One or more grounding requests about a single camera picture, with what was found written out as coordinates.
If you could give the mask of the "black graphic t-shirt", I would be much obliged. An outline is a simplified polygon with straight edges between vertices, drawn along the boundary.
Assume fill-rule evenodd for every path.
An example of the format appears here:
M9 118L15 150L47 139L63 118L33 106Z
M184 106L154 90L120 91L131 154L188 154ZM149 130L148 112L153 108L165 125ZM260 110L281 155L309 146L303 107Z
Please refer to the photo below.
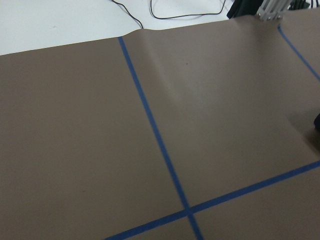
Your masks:
M320 113L315 117L313 124L314 124L314 129L320 132Z

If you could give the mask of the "aluminium frame post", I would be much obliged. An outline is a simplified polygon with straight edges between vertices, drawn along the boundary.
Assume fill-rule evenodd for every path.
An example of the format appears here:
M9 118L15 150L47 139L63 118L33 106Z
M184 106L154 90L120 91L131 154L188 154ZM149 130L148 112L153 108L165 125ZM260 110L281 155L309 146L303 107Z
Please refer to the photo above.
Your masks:
M256 15L262 21L279 20L288 11L291 0L264 0Z

